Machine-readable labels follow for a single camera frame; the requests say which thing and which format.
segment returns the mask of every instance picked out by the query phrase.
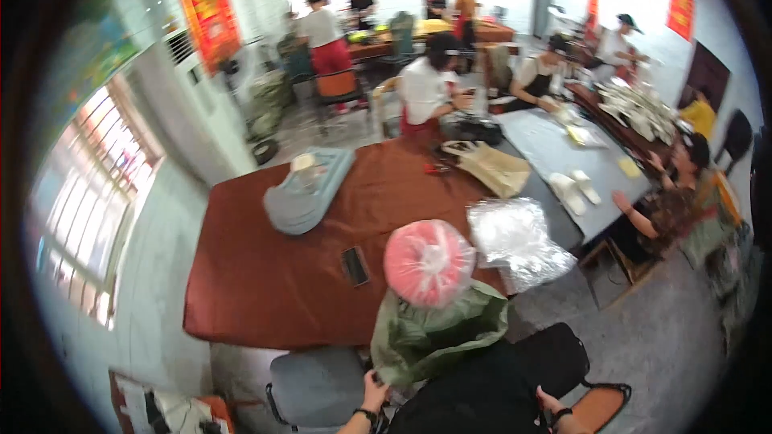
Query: red poster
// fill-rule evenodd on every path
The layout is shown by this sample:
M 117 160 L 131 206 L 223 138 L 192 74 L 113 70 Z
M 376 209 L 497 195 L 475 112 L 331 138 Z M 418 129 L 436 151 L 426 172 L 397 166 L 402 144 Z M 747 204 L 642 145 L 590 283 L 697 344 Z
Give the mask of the red poster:
M 193 43 L 210 76 L 217 63 L 241 47 L 238 24 L 228 0 L 181 0 Z
M 595 28 L 597 25 L 597 0 L 587 1 L 587 15 L 591 17 L 589 23 L 590 27 Z
M 689 42 L 694 26 L 694 0 L 670 0 L 668 27 Z

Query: smartphone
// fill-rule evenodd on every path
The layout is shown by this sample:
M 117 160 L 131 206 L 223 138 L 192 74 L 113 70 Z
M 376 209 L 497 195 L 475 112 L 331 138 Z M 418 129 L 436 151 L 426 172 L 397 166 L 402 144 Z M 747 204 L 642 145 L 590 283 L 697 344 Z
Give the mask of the smartphone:
M 352 285 L 359 287 L 370 281 L 370 272 L 364 263 L 362 249 L 354 246 L 343 252 L 341 255 L 343 271 L 348 275 Z

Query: wristwatch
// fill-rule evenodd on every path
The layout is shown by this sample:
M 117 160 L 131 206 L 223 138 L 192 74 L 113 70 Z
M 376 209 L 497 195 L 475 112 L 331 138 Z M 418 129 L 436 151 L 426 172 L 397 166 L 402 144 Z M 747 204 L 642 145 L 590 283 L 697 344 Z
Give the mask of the wristwatch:
M 571 416 L 574 414 L 574 410 L 570 407 L 565 407 L 557 412 L 552 416 L 552 420 L 550 421 L 550 427 L 555 428 L 555 424 L 557 424 L 557 421 L 561 419 L 563 416 Z
M 353 414 L 356 414 L 357 412 L 361 412 L 362 414 L 364 414 L 364 416 L 368 418 L 368 421 L 370 421 L 370 425 L 371 426 L 375 426 L 375 424 L 378 422 L 378 414 L 376 414 L 373 411 L 369 411 L 367 409 L 354 409 L 353 410 Z

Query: window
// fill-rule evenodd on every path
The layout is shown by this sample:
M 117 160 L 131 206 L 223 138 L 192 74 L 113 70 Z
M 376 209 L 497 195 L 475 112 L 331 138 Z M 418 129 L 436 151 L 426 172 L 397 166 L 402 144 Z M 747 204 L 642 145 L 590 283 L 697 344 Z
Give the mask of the window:
M 127 212 L 159 159 L 116 102 L 105 86 L 82 106 L 46 158 L 29 199 L 35 271 L 108 326 Z

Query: concrete floor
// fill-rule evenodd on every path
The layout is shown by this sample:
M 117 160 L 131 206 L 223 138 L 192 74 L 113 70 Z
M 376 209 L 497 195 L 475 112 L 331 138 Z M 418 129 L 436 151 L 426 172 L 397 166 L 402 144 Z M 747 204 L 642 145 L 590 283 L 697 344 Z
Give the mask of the concrete floor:
M 367 76 L 371 87 L 385 78 L 383 74 Z M 481 84 L 480 74 L 462 78 L 464 86 Z M 287 162 L 310 145 L 357 148 L 382 140 L 380 128 L 375 132 L 367 128 L 363 111 L 334 118 L 332 123 L 337 126 L 327 138 L 321 137 L 313 110 L 302 97 L 304 86 L 297 88 L 301 106 L 283 121 L 276 134 L 281 150 L 265 167 Z M 477 99 L 481 108 L 484 98 Z M 397 115 L 394 95 L 386 101 L 387 116 Z M 605 432 L 680 432 L 702 408 L 723 367 L 718 306 L 706 275 L 693 270 L 676 251 L 634 294 L 604 308 L 623 289 L 624 276 L 610 259 L 584 274 L 574 269 L 551 285 L 510 301 L 507 338 L 516 342 L 553 323 L 568 323 L 587 349 L 591 361 L 587 380 L 632 386 L 630 403 Z M 262 398 L 269 381 L 268 364 L 278 354 L 214 345 L 215 383 Z M 580 387 L 569 393 L 565 403 L 578 400 L 583 391 Z M 252 432 L 286 430 L 263 406 L 242 409 L 241 417 Z

